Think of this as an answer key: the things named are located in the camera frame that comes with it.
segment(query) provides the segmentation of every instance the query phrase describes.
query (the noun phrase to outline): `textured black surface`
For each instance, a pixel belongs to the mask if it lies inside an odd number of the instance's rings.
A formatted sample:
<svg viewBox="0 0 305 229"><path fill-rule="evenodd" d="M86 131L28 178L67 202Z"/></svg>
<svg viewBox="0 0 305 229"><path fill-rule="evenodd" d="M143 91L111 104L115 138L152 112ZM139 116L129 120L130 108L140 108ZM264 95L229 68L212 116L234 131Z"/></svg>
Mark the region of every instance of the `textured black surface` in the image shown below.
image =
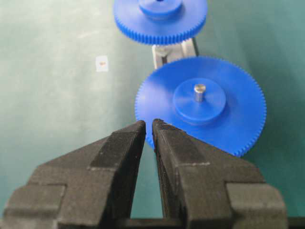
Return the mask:
<svg viewBox="0 0 305 229"><path fill-rule="evenodd" d="M186 216L189 229L203 225L239 228L234 225L234 209L225 184L264 183L258 168L162 120L155 120L152 129L165 216ZM279 203L285 213L282 199ZM286 228L286 215L276 216L284 218L282 228Z"/></svg>
<svg viewBox="0 0 305 229"><path fill-rule="evenodd" d="M37 167L10 198L3 229L96 228L129 217L144 140L139 121Z"/></svg>

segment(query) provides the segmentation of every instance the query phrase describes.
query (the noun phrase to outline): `plastic gear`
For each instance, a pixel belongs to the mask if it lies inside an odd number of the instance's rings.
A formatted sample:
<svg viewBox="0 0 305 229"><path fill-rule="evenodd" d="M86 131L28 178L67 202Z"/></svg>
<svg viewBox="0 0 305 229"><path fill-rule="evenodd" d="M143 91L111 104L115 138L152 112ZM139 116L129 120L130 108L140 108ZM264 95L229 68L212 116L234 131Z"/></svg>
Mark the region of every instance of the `plastic gear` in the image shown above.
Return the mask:
<svg viewBox="0 0 305 229"><path fill-rule="evenodd" d="M206 0L115 0L113 14L127 37L170 45L194 37L204 26Z"/></svg>
<svg viewBox="0 0 305 229"><path fill-rule="evenodd" d="M194 100L198 83L206 85L201 103ZM266 103L257 82L241 68L215 58L195 57L153 72L137 93L135 115L146 122L146 140L152 147L152 122L160 118L225 152L242 156L263 130Z"/></svg>

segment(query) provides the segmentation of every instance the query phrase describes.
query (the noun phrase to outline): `gear teeth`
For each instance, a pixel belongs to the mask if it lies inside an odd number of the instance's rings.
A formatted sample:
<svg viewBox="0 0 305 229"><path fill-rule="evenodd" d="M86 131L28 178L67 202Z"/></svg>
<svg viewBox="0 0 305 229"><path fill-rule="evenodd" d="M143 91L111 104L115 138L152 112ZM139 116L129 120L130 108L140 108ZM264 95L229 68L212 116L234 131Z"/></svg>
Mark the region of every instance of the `gear teeth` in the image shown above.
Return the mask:
<svg viewBox="0 0 305 229"><path fill-rule="evenodd" d="M201 18L199 22L196 23L195 26L184 32L179 32L177 34L172 34L172 35L155 36L149 34L142 34L128 28L128 26L125 25L119 19L119 16L117 15L115 8L113 9L113 14L117 27L124 35L126 35L127 37L129 37L130 39L136 42L147 45L171 45L171 44L181 43L187 39L193 38L201 30L201 28L204 26L206 21L206 17L204 17Z"/></svg>

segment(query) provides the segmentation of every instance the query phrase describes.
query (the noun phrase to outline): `black plastic part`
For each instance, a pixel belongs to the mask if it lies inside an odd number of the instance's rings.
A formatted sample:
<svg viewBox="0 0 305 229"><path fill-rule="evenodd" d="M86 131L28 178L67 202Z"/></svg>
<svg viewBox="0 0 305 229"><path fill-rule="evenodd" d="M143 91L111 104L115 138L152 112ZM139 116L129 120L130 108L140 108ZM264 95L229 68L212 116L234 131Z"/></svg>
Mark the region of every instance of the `black plastic part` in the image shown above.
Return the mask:
<svg viewBox="0 0 305 229"><path fill-rule="evenodd" d="M98 228L128 218L144 141L139 121L39 166L8 201L3 229Z"/></svg>

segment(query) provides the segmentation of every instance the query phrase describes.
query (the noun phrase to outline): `metal bracket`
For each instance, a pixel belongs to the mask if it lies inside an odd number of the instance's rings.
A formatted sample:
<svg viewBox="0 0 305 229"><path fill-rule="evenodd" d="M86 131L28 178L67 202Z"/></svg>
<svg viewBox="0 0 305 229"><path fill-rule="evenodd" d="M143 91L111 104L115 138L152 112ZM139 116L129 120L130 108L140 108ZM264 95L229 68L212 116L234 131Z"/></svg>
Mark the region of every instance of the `metal bracket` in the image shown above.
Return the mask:
<svg viewBox="0 0 305 229"><path fill-rule="evenodd" d="M182 58L197 56L195 38L188 39L179 44L152 46L154 68L161 68L163 65L177 61Z"/></svg>

